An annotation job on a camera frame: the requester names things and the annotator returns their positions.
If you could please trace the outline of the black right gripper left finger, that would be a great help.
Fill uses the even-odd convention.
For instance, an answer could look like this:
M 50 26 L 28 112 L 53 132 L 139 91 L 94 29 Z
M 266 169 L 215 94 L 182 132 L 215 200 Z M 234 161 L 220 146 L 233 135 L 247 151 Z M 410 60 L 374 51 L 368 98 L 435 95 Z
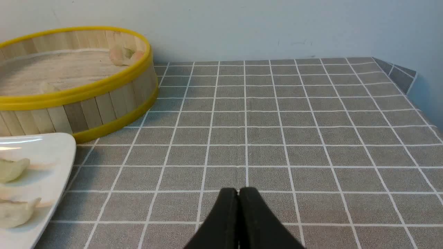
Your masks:
M 215 204 L 185 249 L 237 249 L 236 235 L 238 192 L 234 188 L 220 190 Z

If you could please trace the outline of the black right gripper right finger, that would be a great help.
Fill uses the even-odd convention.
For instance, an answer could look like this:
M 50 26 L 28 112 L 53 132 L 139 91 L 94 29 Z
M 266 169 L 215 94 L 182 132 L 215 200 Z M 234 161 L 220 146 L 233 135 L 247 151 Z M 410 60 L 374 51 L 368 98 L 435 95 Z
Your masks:
M 272 213 L 258 189 L 244 187 L 238 197 L 241 249 L 304 249 Z

